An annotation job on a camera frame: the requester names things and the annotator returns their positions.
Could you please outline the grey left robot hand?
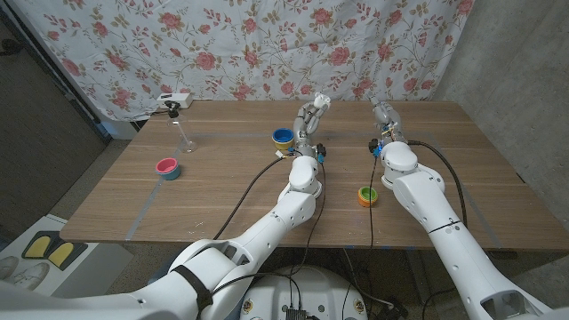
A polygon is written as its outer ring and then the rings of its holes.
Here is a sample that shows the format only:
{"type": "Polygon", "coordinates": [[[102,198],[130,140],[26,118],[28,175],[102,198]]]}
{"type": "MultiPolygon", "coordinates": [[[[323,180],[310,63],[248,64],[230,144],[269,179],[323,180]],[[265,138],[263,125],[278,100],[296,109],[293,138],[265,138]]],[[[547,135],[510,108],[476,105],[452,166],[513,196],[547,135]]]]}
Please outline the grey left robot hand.
{"type": "Polygon", "coordinates": [[[329,107],[329,100],[320,100],[307,102],[299,108],[293,121],[293,146],[303,156],[316,157],[316,147],[311,138],[329,107]]]}

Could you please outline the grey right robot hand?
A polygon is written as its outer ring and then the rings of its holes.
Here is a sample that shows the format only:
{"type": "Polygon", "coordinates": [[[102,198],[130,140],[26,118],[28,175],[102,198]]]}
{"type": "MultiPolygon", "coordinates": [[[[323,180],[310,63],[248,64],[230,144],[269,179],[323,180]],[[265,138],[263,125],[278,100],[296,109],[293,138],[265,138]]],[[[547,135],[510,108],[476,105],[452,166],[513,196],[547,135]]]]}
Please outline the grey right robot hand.
{"type": "Polygon", "coordinates": [[[403,135],[400,115],[386,101],[379,101],[375,96],[369,98],[373,105],[375,127],[380,132],[380,137],[373,138],[368,143],[369,151],[378,157],[382,149],[389,143],[399,141],[406,142],[403,135]]]}

